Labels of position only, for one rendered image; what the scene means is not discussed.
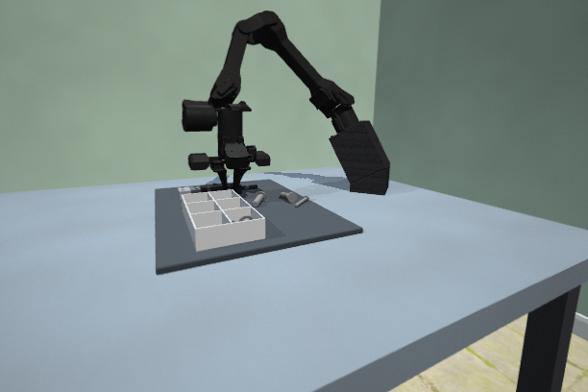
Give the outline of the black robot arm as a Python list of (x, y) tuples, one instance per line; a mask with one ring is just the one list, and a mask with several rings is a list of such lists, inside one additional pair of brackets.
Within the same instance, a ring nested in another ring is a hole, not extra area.
[[(245, 101), (238, 104), (233, 104), (233, 101), (241, 89), (240, 67), (247, 44), (261, 44), (275, 51), (308, 87), (311, 94), (309, 101), (327, 118), (331, 118), (338, 134), (359, 123), (351, 106), (355, 103), (354, 96), (334, 81), (323, 78), (288, 39), (280, 18), (274, 12), (264, 11), (236, 23), (223, 69), (208, 100), (183, 100), (182, 124), (185, 132), (211, 132), (216, 125), (220, 132), (242, 132), (243, 111), (252, 109)], [(228, 169), (247, 168), (248, 161), (257, 160), (256, 145), (245, 146), (242, 137), (237, 142), (224, 139), (220, 159), (224, 157)]]

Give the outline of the grey clevis fork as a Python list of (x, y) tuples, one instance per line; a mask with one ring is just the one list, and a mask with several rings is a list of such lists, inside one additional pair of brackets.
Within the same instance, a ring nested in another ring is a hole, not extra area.
[[(229, 184), (228, 188), (233, 190), (233, 184)], [(249, 190), (249, 189), (257, 189), (257, 184), (252, 184), (252, 185), (241, 185), (239, 184), (238, 189), (236, 191), (236, 193), (242, 194), (242, 190)]]

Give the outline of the white compartment tray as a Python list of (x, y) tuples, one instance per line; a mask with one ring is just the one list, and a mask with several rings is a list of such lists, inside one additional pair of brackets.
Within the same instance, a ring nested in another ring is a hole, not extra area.
[(232, 189), (182, 194), (182, 209), (196, 252), (265, 239), (265, 218)]

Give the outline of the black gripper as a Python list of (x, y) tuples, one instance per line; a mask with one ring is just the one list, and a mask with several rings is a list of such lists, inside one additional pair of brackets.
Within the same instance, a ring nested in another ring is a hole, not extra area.
[[(227, 183), (227, 169), (224, 160), (220, 159), (220, 148), (224, 138), (228, 138), (230, 142), (237, 142), (239, 138), (243, 138), (242, 132), (220, 132), (218, 131), (218, 157), (208, 157), (206, 153), (190, 154), (188, 156), (188, 165), (190, 170), (207, 170), (210, 166), (213, 172), (217, 172), (224, 190), (228, 190)], [(225, 139), (224, 139), (225, 141)], [(257, 151), (257, 160), (248, 161), (247, 168), (235, 168), (233, 170), (233, 191), (237, 191), (240, 181), (247, 170), (251, 170), (250, 162), (255, 162), (258, 166), (269, 166), (270, 156), (263, 151)]]

